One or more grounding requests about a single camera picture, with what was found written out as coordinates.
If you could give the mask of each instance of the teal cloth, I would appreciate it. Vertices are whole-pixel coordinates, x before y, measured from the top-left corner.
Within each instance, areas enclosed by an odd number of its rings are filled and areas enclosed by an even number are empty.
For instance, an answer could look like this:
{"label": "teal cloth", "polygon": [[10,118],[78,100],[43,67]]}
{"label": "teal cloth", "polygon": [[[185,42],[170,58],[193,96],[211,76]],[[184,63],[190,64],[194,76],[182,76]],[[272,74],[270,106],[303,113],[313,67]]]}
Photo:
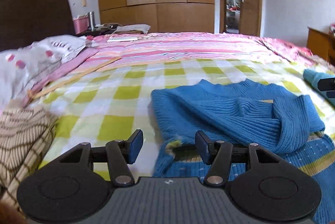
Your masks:
{"label": "teal cloth", "polygon": [[321,94],[330,104],[335,107],[335,98],[329,98],[326,94],[326,92],[321,92],[318,89],[318,82],[320,79],[325,78],[334,78],[334,75],[326,74],[326,73],[319,73],[310,69],[305,69],[303,74],[304,80],[306,80],[316,92]]}

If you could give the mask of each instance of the beige striped blanket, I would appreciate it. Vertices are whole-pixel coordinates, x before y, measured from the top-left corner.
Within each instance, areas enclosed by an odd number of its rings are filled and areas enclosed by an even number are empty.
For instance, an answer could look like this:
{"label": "beige striped blanket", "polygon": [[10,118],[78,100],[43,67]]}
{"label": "beige striped blanket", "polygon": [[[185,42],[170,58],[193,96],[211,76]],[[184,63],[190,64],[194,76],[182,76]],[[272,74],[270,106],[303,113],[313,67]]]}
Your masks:
{"label": "beige striped blanket", "polygon": [[18,208],[20,182],[37,169],[54,138],[56,116],[11,102],[0,116],[1,201]]}

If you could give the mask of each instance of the bed frame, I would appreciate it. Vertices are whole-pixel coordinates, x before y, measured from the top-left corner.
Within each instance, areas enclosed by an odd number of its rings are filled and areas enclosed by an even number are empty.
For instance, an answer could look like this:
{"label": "bed frame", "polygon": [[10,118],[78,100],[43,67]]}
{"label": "bed frame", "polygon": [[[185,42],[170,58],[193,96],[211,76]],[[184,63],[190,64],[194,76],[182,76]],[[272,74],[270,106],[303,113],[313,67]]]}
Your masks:
{"label": "bed frame", "polygon": [[0,0],[0,51],[75,35],[68,0]]}

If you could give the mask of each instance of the gray gripper base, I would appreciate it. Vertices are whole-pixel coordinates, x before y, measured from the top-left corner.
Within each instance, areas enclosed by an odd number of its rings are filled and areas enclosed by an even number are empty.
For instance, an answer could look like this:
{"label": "gray gripper base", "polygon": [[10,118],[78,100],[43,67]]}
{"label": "gray gripper base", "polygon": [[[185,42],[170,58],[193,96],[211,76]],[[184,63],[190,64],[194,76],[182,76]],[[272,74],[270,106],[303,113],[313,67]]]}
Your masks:
{"label": "gray gripper base", "polygon": [[[77,224],[261,223],[268,222],[243,214],[235,208],[223,190],[205,187],[196,177],[142,177],[133,187],[116,189],[99,212],[77,222]],[[295,223],[314,222],[304,220]]]}

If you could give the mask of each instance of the pink basket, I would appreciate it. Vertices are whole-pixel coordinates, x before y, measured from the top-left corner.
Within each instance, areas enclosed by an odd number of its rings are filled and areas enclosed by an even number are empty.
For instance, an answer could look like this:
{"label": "pink basket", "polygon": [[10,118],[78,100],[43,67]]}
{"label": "pink basket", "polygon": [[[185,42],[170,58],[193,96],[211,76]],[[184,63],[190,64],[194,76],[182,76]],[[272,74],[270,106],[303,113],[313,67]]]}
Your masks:
{"label": "pink basket", "polygon": [[74,31],[76,34],[86,31],[88,29],[88,17],[79,17],[78,19],[73,19]]}

